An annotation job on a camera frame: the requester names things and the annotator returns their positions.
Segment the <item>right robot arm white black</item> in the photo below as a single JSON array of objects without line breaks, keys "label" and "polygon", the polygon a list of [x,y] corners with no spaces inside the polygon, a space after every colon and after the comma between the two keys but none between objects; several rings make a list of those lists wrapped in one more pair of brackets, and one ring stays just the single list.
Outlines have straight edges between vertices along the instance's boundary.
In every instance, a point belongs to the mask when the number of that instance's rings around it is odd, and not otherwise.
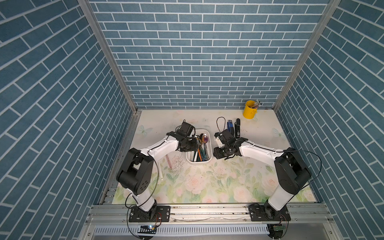
[{"label": "right robot arm white black", "polygon": [[265,206],[280,211],[309,182],[312,173],[302,159],[299,150],[272,149],[257,145],[246,138],[235,138],[228,130],[215,133],[218,144],[214,148],[216,159],[230,159],[233,156],[255,159],[276,170],[279,185],[267,200]]}]

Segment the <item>pink handled spoon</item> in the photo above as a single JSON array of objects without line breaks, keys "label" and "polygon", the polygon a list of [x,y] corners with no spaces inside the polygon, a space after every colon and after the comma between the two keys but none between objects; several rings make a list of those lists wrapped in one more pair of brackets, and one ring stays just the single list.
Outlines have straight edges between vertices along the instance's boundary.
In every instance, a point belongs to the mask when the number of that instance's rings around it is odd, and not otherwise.
[{"label": "pink handled spoon", "polygon": [[167,163],[168,163],[168,166],[169,166],[169,168],[172,170],[172,169],[173,169],[173,167],[172,167],[172,164],[171,164],[171,161],[170,161],[170,159],[169,159],[169,156],[168,156],[168,155],[166,155],[166,160],[167,160]]}]

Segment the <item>rainbow iridescent spoon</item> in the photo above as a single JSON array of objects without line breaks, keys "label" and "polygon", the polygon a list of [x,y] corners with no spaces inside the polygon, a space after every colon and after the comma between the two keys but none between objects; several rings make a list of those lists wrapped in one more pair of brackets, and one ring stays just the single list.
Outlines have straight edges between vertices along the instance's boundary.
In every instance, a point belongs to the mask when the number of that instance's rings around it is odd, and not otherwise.
[{"label": "rainbow iridescent spoon", "polygon": [[201,134],[201,141],[202,141],[203,145],[206,145],[206,147],[207,147],[207,143],[209,141],[208,136],[206,134]]}]

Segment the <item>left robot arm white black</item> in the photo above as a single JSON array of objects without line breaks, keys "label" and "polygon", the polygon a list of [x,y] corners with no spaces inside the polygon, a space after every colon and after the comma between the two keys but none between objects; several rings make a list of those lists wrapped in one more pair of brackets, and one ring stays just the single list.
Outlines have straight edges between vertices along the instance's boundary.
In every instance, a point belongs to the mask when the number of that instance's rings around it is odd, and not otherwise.
[{"label": "left robot arm white black", "polygon": [[187,136],[179,131],[169,132],[161,141],[141,150],[131,148],[125,156],[117,175],[117,182],[129,191],[136,206],[146,214],[153,213],[157,202],[148,190],[153,168],[161,176],[160,160],[167,154],[197,151],[200,141],[194,135]]}]

